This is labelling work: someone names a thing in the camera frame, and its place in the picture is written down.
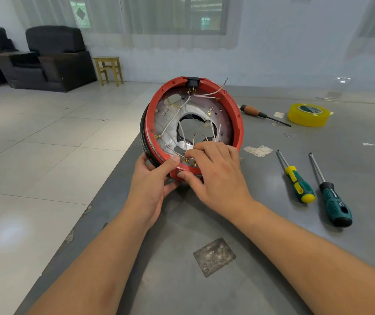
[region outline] fingernail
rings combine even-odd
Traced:
[[[176,154],[173,157],[171,157],[171,159],[174,160],[177,163],[180,161],[180,157]]]

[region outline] red ring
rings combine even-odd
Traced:
[[[154,116],[155,111],[157,108],[157,105],[161,98],[163,97],[163,94],[166,93],[168,90],[172,89],[173,87],[178,86],[185,86],[187,82],[187,77],[180,76],[175,79],[169,80],[167,83],[165,83],[153,96],[151,99],[150,105],[148,106],[146,118],[145,118],[145,134],[148,135],[149,139],[146,139],[149,150],[151,153],[153,153],[155,158],[159,161],[159,163],[163,163],[163,160],[166,161],[170,159],[172,156],[161,149],[158,141],[154,138],[156,135],[156,130],[154,127]],[[199,81],[199,88],[205,92],[213,93],[220,89],[220,85],[214,83],[213,81],[209,79],[201,78]],[[236,147],[239,151],[241,148],[241,145],[243,143],[243,135],[244,135],[244,127],[243,127],[243,119],[241,117],[240,109],[238,108],[236,102],[234,99],[230,96],[230,94],[227,93],[226,90],[222,89],[216,94],[217,98],[221,98],[221,103],[224,106],[224,108],[227,110],[228,115],[231,118],[231,122],[233,125],[233,146]],[[184,163],[180,163],[178,168],[170,173],[171,177],[177,180],[180,180],[180,178],[177,177],[177,172],[180,170],[184,171],[190,171],[195,175],[200,175],[201,170],[199,167],[191,167],[187,166]]]

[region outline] orange-handled screwdriver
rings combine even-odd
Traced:
[[[262,118],[269,118],[269,119],[271,119],[273,121],[277,121],[277,122],[279,122],[281,124],[284,124],[284,125],[287,125],[287,126],[291,127],[290,124],[287,124],[286,122],[283,122],[283,121],[279,121],[277,119],[273,119],[273,118],[269,117],[268,115],[266,115],[265,113],[257,110],[256,108],[253,108],[253,107],[251,107],[249,105],[241,105],[240,110],[242,112],[244,112],[245,114],[247,114],[247,115],[255,116],[255,117],[262,117]]]

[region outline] roll of tape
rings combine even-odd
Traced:
[[[298,125],[322,127],[329,119],[330,111],[311,104],[293,104],[288,112],[288,119]]]

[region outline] forearm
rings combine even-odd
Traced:
[[[316,315],[375,314],[375,269],[255,202],[232,222]]]
[[[28,315],[115,314],[145,233],[146,221],[122,209]]]

